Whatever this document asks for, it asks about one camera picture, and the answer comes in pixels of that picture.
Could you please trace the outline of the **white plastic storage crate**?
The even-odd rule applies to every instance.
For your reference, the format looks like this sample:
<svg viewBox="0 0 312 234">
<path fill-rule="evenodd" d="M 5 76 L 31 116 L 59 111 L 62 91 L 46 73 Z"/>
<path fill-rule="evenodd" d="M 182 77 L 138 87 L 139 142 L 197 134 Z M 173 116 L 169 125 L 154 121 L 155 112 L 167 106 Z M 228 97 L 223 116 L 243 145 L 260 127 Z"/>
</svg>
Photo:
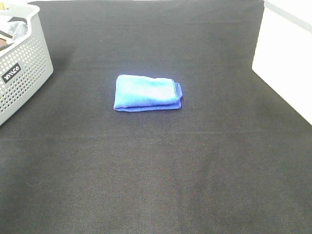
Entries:
<svg viewBox="0 0 312 234">
<path fill-rule="evenodd" d="M 252 70 L 312 121 L 312 2 L 266 0 Z"/>
</svg>

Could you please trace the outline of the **blue microfiber towel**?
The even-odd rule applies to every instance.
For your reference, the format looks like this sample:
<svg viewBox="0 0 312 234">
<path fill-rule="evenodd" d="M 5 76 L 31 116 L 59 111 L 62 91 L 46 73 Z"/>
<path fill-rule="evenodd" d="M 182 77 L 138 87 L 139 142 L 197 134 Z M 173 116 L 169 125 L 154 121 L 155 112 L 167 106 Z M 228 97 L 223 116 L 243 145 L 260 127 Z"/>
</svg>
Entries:
<svg viewBox="0 0 312 234">
<path fill-rule="evenodd" d="M 116 79 L 114 110 L 143 112 L 181 108 L 182 89 L 169 78 L 120 75 Z"/>
</svg>

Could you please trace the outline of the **grey perforated plastic basket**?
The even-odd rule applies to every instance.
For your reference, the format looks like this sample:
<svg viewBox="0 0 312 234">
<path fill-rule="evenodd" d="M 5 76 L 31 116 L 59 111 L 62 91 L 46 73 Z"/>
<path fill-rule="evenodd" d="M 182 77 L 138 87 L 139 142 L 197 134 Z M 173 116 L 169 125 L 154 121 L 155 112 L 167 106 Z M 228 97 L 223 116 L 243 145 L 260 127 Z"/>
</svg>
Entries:
<svg viewBox="0 0 312 234">
<path fill-rule="evenodd" d="M 27 34 L 0 51 L 0 122 L 6 122 L 47 81 L 53 65 L 39 19 L 40 8 L 1 1 L 1 16 L 27 24 Z"/>
</svg>

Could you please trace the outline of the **grey towel in basket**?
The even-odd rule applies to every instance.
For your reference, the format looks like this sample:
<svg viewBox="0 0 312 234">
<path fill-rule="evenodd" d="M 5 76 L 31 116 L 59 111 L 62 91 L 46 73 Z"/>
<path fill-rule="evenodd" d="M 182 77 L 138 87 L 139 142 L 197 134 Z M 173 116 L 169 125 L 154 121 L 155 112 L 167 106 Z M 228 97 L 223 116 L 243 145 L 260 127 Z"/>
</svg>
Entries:
<svg viewBox="0 0 312 234">
<path fill-rule="evenodd" d="M 6 22 L 1 30 L 11 35 L 12 40 L 18 40 L 27 34 L 28 27 L 23 21 L 11 21 Z"/>
</svg>

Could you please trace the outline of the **dark brown cloth in basket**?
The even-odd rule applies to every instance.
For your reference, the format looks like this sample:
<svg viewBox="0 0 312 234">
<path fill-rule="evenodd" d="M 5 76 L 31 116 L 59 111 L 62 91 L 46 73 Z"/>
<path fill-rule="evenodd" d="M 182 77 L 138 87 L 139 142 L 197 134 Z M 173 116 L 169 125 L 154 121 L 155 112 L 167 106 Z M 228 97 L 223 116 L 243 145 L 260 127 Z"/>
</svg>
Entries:
<svg viewBox="0 0 312 234">
<path fill-rule="evenodd" d="M 4 50 L 14 44 L 13 35 L 0 30 L 0 50 Z"/>
</svg>

